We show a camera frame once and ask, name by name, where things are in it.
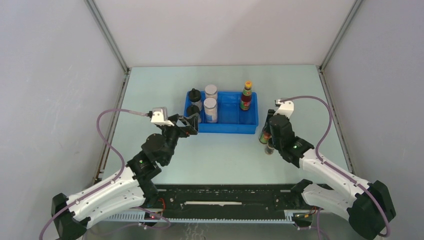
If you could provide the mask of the silver-lid blue-label jar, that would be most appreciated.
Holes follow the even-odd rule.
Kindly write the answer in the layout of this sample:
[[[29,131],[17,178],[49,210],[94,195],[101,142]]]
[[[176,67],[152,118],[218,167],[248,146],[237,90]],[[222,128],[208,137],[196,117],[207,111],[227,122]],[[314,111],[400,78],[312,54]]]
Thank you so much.
[[[205,121],[207,123],[218,122],[218,102],[212,97],[208,97],[203,101],[203,109],[205,114]]]
[[[212,98],[218,100],[218,88],[214,84],[209,84],[204,88],[205,98]]]

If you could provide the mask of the red sauce bottle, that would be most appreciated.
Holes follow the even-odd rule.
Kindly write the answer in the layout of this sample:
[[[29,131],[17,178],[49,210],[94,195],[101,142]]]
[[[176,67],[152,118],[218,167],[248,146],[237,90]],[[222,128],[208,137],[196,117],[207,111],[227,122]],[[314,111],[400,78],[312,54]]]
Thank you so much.
[[[244,83],[244,88],[240,98],[240,109],[243,111],[247,111],[250,108],[252,101],[252,86],[253,84],[251,81],[246,81]]]
[[[262,132],[259,135],[258,140],[261,144],[266,145],[268,143],[270,137],[271,137],[271,134],[270,134],[270,130],[269,130],[269,123],[265,122],[265,124],[262,128]]]

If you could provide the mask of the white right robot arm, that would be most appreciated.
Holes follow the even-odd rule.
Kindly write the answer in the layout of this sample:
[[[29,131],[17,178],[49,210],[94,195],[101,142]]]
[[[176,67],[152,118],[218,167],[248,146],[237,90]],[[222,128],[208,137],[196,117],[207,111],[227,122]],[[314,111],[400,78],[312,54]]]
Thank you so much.
[[[276,110],[268,110],[263,130],[270,134],[269,140],[283,160],[321,177],[331,188],[301,180],[292,188],[290,196],[295,208],[311,205],[327,210],[348,221],[366,240],[373,240],[388,229],[397,213],[383,182],[371,183],[335,165],[311,143],[296,136],[289,118]]]

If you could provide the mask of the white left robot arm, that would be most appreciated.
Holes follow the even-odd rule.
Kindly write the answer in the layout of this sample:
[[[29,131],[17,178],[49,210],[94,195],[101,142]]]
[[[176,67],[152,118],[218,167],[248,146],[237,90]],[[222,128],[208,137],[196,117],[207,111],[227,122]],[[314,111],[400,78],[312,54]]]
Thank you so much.
[[[122,159],[120,169],[110,177],[79,193],[53,197],[51,214],[59,239],[76,240],[121,211],[156,206],[159,192],[152,179],[169,165],[180,138],[198,134],[199,113],[168,116],[165,107],[130,113],[148,117],[161,132],[148,136],[141,151],[129,161]]]

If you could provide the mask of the black-lid jar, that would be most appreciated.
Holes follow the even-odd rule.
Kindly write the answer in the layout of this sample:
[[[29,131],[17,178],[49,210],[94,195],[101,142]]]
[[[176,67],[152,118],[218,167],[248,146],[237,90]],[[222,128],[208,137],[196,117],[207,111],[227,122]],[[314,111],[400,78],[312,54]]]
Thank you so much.
[[[192,88],[188,92],[188,99],[189,99],[191,105],[197,106],[200,111],[203,109],[202,95],[201,95],[201,92],[199,90]]]
[[[196,105],[189,105],[186,108],[186,116],[188,118],[190,118],[192,116],[195,116],[197,118],[200,118],[200,113],[201,113],[201,111],[200,111],[199,107],[196,106]]]

